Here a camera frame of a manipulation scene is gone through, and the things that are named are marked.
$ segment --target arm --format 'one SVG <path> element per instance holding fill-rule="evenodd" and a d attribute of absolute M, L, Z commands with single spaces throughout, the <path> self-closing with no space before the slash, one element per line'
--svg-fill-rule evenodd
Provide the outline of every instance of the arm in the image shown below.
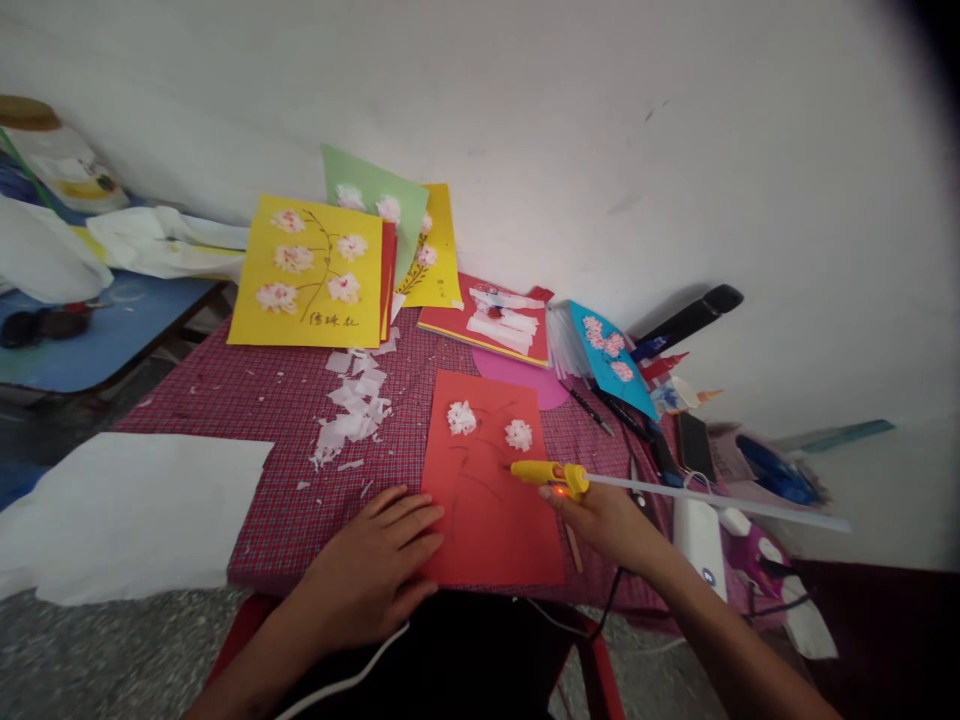
<path fill-rule="evenodd" d="M 400 500 L 406 491 L 402 485 L 380 493 L 327 543 L 184 720 L 270 717 L 314 663 L 386 640 L 437 591 L 433 581 L 410 579 L 443 542 L 437 533 L 421 535 L 443 508 L 430 505 L 429 495 Z"/>
<path fill-rule="evenodd" d="M 670 608 L 731 717 L 839 718 L 618 488 L 594 483 L 581 504 L 540 494 L 608 560 L 641 576 Z"/>

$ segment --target finger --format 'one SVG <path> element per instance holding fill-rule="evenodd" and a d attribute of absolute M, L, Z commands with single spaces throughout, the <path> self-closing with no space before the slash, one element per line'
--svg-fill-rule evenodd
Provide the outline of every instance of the finger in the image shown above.
<path fill-rule="evenodd" d="M 397 498 L 401 498 L 406 494 L 406 485 L 395 485 L 392 488 L 387 488 L 382 493 L 377 495 L 373 500 L 364 505 L 363 510 L 360 511 L 360 517 L 376 517 L 383 512 L 384 508 L 391 505 Z"/>
<path fill-rule="evenodd" d="M 400 551 L 397 562 L 398 581 L 406 582 L 421 565 L 443 545 L 443 535 L 430 533 L 419 537 Z"/>
<path fill-rule="evenodd" d="M 443 517 L 443 506 L 429 505 L 404 515 L 387 532 L 395 547 L 401 548 Z"/>
<path fill-rule="evenodd" d="M 542 485 L 539 490 L 547 505 L 557 511 L 557 514 L 574 530 L 580 530 L 590 521 L 590 511 L 575 503 L 565 495 L 561 495 L 548 485 Z"/>
<path fill-rule="evenodd" d="M 390 615 L 398 625 L 413 615 L 413 611 L 440 589 L 433 580 L 420 579 L 404 586 L 397 593 L 390 606 Z"/>
<path fill-rule="evenodd" d="M 417 510 L 417 508 L 422 508 L 431 502 L 433 502 L 433 496 L 429 494 L 409 495 L 380 513 L 380 515 L 377 516 L 377 522 L 380 523 L 380 527 L 390 527 L 404 516 Z"/>

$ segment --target table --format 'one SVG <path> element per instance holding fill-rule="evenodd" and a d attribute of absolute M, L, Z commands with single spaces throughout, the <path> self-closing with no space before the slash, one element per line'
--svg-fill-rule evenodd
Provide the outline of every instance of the table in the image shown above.
<path fill-rule="evenodd" d="M 0 384 L 52 393 L 103 389 L 164 342 L 198 310 L 221 298 L 224 283 L 198 278 L 162 280 L 114 270 L 100 293 L 113 307 L 96 310 L 90 328 L 69 340 L 44 340 L 36 347 L 0 348 Z M 14 291 L 0 296 L 0 322 L 21 310 L 45 307 Z"/>
<path fill-rule="evenodd" d="M 224 322 L 147 398 L 113 429 L 137 433 L 185 433 L 276 443 L 264 466 L 246 521 L 240 532 L 228 575 L 250 589 L 287 594 L 324 544 L 365 502 L 400 482 L 420 487 L 427 445 L 433 386 L 438 368 L 478 375 L 470 348 L 440 335 L 418 330 L 418 311 L 404 309 L 397 325 L 398 350 L 377 358 L 388 377 L 381 397 L 393 400 L 394 414 L 382 426 L 384 442 L 371 439 L 348 444 L 343 453 L 316 472 L 312 456 L 319 420 L 332 418 L 336 407 L 326 397 L 340 385 L 324 370 L 330 351 L 322 348 L 281 348 L 227 345 Z M 572 398 L 541 413 L 551 460 L 580 463 L 592 471 L 629 477 L 627 442 L 636 442 L 600 403 L 606 422 L 618 429 L 610 438 Z M 674 421 L 664 422 L 664 434 L 676 451 Z M 642 479 L 656 482 L 645 455 Z M 355 469 L 338 472 L 340 464 L 364 460 Z M 372 485 L 361 498 L 368 483 Z M 299 483 L 310 483 L 297 490 Z M 661 527 L 672 534 L 672 500 L 655 498 Z M 580 544 L 583 573 L 577 573 L 566 535 L 558 524 L 564 548 L 566 585 L 559 587 L 479 587 L 466 589 L 507 593 L 602 607 L 615 568 Z M 741 613 L 748 610 L 746 588 L 727 566 L 728 594 Z M 758 600 L 757 608 L 775 605 Z M 642 580 L 624 576 L 613 609 L 648 628 L 672 629 L 663 601 Z M 782 616 L 758 621 L 760 628 L 779 625 Z"/>

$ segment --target left hand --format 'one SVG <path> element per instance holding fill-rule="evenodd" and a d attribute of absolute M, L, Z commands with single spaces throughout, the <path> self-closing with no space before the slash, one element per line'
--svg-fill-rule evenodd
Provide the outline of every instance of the left hand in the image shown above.
<path fill-rule="evenodd" d="M 443 542 L 439 533 L 421 536 L 443 508 L 406 492 L 400 485 L 371 500 L 271 615 L 305 662 L 385 640 L 437 591 L 432 580 L 410 578 Z"/>

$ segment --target blue table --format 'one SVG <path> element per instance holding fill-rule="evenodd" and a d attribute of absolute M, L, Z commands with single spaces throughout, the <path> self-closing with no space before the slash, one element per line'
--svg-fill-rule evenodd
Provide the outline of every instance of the blue table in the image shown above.
<path fill-rule="evenodd" d="M 113 274 L 113 284 L 100 293 L 100 302 L 113 307 L 94 311 L 83 335 L 45 339 L 31 348 L 0 348 L 0 384 L 62 394 L 99 391 L 175 337 L 205 305 L 223 302 L 224 283 L 215 280 L 161 280 L 126 270 Z M 0 295 L 0 322 L 41 307 L 19 291 Z"/>

